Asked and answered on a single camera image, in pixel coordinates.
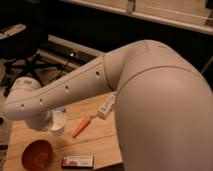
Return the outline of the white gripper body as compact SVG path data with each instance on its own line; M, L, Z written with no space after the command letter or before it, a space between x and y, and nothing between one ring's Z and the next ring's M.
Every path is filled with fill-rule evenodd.
M52 125L52 113L50 111L35 115L25 121L26 125L36 131L48 131Z

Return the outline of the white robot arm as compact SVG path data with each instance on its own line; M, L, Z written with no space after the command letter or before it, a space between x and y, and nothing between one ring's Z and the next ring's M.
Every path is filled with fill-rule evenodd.
M110 91L125 171L213 171L213 91L159 41L105 53L45 87L21 77L1 111L37 129L51 109Z

